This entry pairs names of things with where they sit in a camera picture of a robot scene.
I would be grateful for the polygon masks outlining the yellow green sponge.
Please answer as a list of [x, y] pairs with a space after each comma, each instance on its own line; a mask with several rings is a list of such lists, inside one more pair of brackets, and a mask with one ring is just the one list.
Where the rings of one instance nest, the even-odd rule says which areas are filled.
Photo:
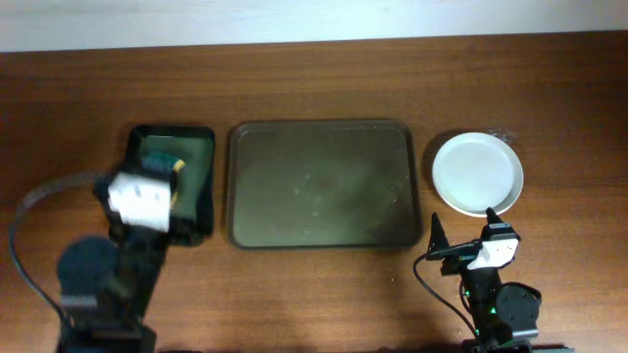
[[173, 208], [178, 200], [179, 174], [186, 167], [185, 160], [164, 151], [151, 150], [141, 156], [140, 163], [144, 169], [168, 178]]

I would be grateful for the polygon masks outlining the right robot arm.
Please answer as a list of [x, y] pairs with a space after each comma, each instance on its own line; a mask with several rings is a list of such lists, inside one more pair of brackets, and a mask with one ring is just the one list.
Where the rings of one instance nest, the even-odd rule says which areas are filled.
[[529, 285], [501, 280], [499, 271], [514, 261], [521, 237], [493, 209], [486, 210], [486, 219], [478, 238], [451, 245], [434, 214], [422, 259], [439, 261], [444, 277], [460, 277], [458, 294], [467, 313], [454, 313], [474, 335], [462, 343], [465, 352], [531, 352], [530, 340], [539, 335], [542, 294]]

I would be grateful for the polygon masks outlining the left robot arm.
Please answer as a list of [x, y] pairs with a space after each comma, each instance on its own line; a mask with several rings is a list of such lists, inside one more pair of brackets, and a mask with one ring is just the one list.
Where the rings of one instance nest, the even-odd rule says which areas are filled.
[[170, 236], [166, 230], [124, 223], [116, 203], [157, 201], [169, 207], [176, 190], [173, 172], [117, 171], [98, 177], [93, 194], [113, 238], [86, 236], [71, 244], [57, 264], [66, 319], [58, 352], [153, 352], [156, 332], [143, 323]]

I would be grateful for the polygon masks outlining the grey round plate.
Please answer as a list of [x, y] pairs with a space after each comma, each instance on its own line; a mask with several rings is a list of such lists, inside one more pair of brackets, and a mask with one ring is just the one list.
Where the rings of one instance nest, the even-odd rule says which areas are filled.
[[514, 150], [482, 132], [465, 132], [446, 141], [431, 168], [434, 187], [455, 211], [484, 218], [491, 208], [501, 215], [519, 199], [524, 170]]

